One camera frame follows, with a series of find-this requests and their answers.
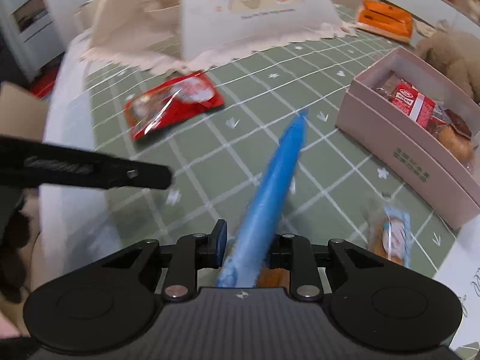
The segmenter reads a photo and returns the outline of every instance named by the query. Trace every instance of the blue object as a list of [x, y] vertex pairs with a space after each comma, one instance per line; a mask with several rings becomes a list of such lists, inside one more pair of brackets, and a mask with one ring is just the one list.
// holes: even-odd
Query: blue object
[[285, 198], [303, 147], [305, 115], [285, 129], [279, 146], [263, 174], [233, 247], [217, 278], [217, 287], [254, 287], [263, 260], [278, 227]]
[[410, 230], [410, 214], [407, 212], [407, 211], [402, 211], [402, 210], [398, 210], [394, 207], [390, 207], [390, 206], [385, 206], [383, 207], [384, 211], [385, 211], [385, 214], [387, 215], [387, 218], [389, 219], [387, 222], [385, 222], [383, 224], [383, 231], [388, 233], [388, 230], [389, 230], [389, 223], [392, 219], [399, 219], [402, 221], [403, 223], [403, 231], [404, 231], [404, 234], [403, 237], [404, 237], [404, 250], [402, 252], [402, 260], [403, 260], [403, 266], [405, 268], [410, 268], [410, 249], [411, 249], [411, 246], [412, 246], [412, 243], [413, 243], [413, 240], [412, 240], [412, 233], [411, 233], [411, 230]]

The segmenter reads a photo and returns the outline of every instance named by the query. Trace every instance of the orange box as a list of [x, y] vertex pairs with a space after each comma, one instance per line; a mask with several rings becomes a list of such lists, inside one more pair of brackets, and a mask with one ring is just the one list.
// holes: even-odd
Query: orange box
[[[394, 71], [419, 92], [462, 116], [474, 137], [480, 107], [459, 87], [404, 48], [357, 75], [345, 94], [337, 126], [388, 164], [453, 228], [480, 214], [480, 185], [429, 132], [379, 95]], [[480, 164], [474, 175], [480, 173]]]

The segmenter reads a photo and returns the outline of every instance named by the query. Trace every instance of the candy wrapper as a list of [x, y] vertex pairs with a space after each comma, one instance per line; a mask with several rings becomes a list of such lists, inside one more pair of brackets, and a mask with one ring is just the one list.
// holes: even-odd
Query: candy wrapper
[[198, 72], [171, 79], [134, 97], [125, 105], [124, 114], [130, 135], [137, 140], [224, 103], [207, 76]]
[[368, 250], [401, 266], [410, 265], [410, 214], [393, 204], [376, 202], [368, 212]]

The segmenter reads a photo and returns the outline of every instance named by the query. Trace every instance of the wrapped bread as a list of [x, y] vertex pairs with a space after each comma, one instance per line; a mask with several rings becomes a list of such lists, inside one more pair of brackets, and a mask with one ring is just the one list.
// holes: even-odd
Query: wrapped bread
[[384, 206], [369, 217], [368, 250], [393, 263], [410, 264], [410, 215], [406, 211]]
[[473, 158], [473, 147], [469, 138], [457, 133], [452, 125], [444, 126], [437, 133], [438, 141], [462, 164]]

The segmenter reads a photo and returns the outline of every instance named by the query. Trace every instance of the blue plastic tube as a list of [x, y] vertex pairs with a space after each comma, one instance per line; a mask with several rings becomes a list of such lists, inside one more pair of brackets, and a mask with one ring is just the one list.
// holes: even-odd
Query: blue plastic tube
[[217, 287], [254, 287], [278, 227], [303, 147], [305, 114], [285, 129], [217, 278]]

